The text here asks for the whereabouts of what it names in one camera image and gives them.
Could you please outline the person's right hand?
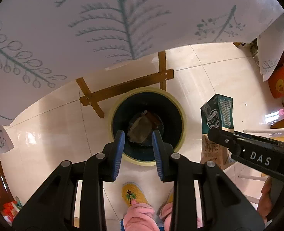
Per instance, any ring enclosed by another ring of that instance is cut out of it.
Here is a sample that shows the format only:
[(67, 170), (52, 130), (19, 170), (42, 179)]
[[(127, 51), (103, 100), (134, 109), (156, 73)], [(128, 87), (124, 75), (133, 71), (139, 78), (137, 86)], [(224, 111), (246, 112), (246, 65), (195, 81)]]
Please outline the person's right hand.
[(271, 178), (268, 177), (261, 189), (261, 197), (258, 202), (257, 212), (267, 222), (267, 215), (272, 210), (272, 201), (270, 198)]

